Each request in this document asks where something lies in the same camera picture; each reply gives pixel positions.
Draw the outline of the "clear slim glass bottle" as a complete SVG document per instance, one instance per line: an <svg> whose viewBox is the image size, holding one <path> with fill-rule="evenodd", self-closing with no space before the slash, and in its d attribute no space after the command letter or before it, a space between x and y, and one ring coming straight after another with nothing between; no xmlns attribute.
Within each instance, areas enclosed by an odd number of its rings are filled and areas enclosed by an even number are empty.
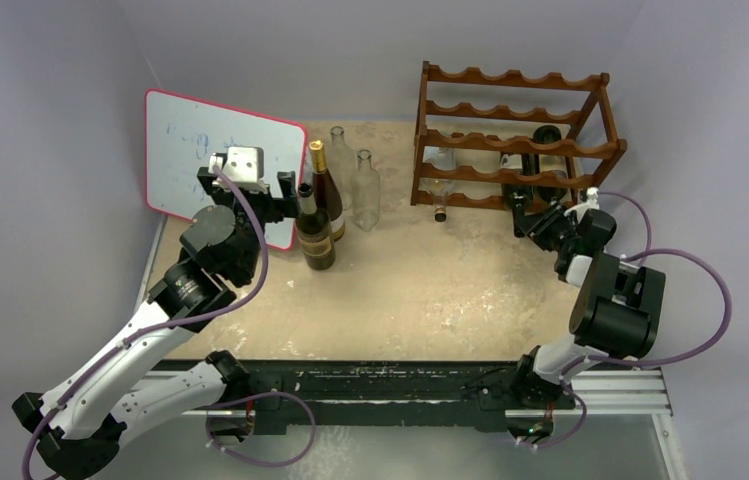
<svg viewBox="0 0 749 480"><path fill-rule="evenodd" d="M347 144L345 129L336 125L330 129L331 147L328 155L330 167L336 176L344 210L352 208L350 176L355 168L355 152Z"/></svg>

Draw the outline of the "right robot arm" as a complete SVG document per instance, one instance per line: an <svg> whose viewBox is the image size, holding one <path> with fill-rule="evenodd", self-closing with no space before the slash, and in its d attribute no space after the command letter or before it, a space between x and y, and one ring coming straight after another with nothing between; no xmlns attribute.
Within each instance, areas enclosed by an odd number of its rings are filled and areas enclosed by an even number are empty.
<svg viewBox="0 0 749 480"><path fill-rule="evenodd" d="M567 334L524 355L511 381L514 399L538 408L557 400L579 373L651 350L666 277L606 252L617 230L610 214L595 206L569 210L558 202L530 213L531 201L523 192L509 198L515 235L555 253L559 280L578 290Z"/></svg>

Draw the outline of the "dark gold-capped wine bottle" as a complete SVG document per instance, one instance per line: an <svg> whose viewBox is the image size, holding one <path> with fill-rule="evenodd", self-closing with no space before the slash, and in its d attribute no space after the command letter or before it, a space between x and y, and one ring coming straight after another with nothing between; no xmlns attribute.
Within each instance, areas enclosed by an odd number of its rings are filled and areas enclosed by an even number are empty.
<svg viewBox="0 0 749 480"><path fill-rule="evenodd" d="M332 238L334 241L339 241L346 230L343 202L338 186L328 168L324 143L321 140L311 141L309 152L313 165L316 204L327 211Z"/></svg>

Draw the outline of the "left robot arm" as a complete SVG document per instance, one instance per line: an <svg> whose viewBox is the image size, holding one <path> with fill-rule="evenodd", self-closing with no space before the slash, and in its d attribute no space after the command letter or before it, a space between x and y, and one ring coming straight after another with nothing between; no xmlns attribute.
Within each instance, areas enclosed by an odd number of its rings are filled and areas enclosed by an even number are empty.
<svg viewBox="0 0 749 480"><path fill-rule="evenodd" d="M27 392L12 405L30 440L22 457L39 456L54 477L87 479L148 430L192 409L234 409L258 393L229 352L216 351L186 372L138 389L160 360L215 318L244 305L242 286L262 288L268 269L265 227L299 213L296 178L277 176L274 197L261 180L236 179L227 167L203 167L212 197L180 237L178 260L148 292L126 325L55 388Z"/></svg>

